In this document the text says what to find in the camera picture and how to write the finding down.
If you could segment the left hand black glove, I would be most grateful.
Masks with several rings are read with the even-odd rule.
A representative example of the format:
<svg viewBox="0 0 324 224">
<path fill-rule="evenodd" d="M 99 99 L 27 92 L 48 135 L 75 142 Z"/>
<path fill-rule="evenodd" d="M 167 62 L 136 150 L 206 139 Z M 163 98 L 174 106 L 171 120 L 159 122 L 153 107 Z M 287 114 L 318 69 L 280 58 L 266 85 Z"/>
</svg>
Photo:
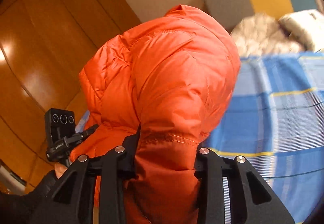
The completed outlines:
<svg viewBox="0 0 324 224">
<path fill-rule="evenodd" d="M 56 163 L 54 170 L 48 172 L 29 194 L 19 196 L 1 192 L 1 223 L 29 223 L 35 209 L 66 170 L 65 165 Z"/>
</svg>

